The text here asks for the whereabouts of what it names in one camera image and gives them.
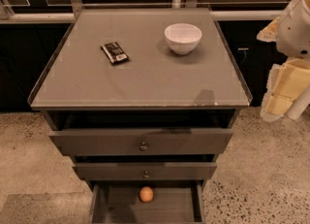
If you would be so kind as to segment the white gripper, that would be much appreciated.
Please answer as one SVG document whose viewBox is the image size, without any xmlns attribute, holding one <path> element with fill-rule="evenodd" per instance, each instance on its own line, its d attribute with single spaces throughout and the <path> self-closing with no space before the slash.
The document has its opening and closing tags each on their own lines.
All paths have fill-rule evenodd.
<svg viewBox="0 0 310 224">
<path fill-rule="evenodd" d="M 274 64 L 268 75 L 263 96 L 261 118 L 268 122 L 284 116 L 300 94 L 310 85 L 310 0 L 292 0 L 280 17 L 257 35 L 262 42 L 275 42 L 287 56 Z"/>
</svg>

